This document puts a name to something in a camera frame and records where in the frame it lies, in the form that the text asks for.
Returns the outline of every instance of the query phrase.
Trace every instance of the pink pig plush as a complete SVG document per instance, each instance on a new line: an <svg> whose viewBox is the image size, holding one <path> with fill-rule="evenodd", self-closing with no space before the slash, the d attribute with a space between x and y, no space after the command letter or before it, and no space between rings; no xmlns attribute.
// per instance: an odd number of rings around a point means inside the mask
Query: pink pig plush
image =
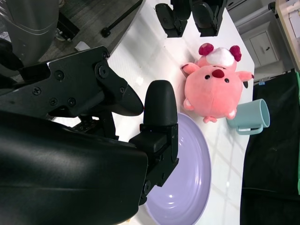
<svg viewBox="0 0 300 225"><path fill-rule="evenodd" d="M253 78L250 72L236 72L241 59L240 48L230 50L203 44L199 48L202 57L196 64L182 67L187 73L184 108L203 116L204 123L216 122L218 118L233 119L243 89L243 81Z"/></svg>

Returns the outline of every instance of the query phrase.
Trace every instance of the mug handle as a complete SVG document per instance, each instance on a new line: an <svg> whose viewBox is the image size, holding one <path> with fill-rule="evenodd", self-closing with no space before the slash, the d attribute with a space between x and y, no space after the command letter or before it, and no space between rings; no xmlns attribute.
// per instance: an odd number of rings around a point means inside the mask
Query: mug handle
<svg viewBox="0 0 300 225"><path fill-rule="evenodd" d="M240 127L236 128L236 132L238 132L239 135L256 135L259 134L263 131L263 125L256 129L256 130L245 130L245 131L240 131Z"/></svg>

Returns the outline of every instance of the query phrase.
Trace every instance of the cabinet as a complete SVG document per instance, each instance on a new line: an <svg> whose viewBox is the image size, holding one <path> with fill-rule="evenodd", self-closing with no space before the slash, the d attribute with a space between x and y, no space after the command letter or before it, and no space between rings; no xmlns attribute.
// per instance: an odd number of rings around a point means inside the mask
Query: cabinet
<svg viewBox="0 0 300 225"><path fill-rule="evenodd" d="M279 60L272 40L272 32L267 22L241 35L245 46L254 61L255 68L265 66Z"/></svg>

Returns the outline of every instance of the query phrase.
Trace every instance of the lavender plate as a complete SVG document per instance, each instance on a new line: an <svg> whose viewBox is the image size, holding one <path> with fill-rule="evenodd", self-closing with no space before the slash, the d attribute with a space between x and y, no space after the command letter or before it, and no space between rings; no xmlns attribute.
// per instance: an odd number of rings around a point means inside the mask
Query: lavender plate
<svg viewBox="0 0 300 225"><path fill-rule="evenodd" d="M178 114L179 163L163 187L148 195L147 211L159 225L194 225L210 193L211 164L205 138L193 120Z"/></svg>

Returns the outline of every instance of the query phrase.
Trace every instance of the plush toy ear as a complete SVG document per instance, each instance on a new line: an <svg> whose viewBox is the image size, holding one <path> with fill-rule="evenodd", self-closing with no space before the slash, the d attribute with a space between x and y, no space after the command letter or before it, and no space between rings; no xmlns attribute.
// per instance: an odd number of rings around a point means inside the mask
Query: plush toy ear
<svg viewBox="0 0 300 225"><path fill-rule="evenodd" d="M242 58L242 53L240 53L240 47L237 45L234 45L230 48L230 53L234 56L234 59L239 62Z"/></svg>
<svg viewBox="0 0 300 225"><path fill-rule="evenodd" d="M247 71L239 71L236 72L236 74L239 76L241 81L249 81L251 78L254 78L253 74Z"/></svg>
<svg viewBox="0 0 300 225"><path fill-rule="evenodd" d="M198 70L200 67L198 67L196 64L189 62L188 64L184 65L182 67L182 70L187 73L188 75L190 75L191 73L195 72L196 70Z"/></svg>
<svg viewBox="0 0 300 225"><path fill-rule="evenodd" d="M199 48L199 54L200 55L208 55L209 53L211 53L214 50L214 46L210 43L205 43L203 45L200 46Z"/></svg>

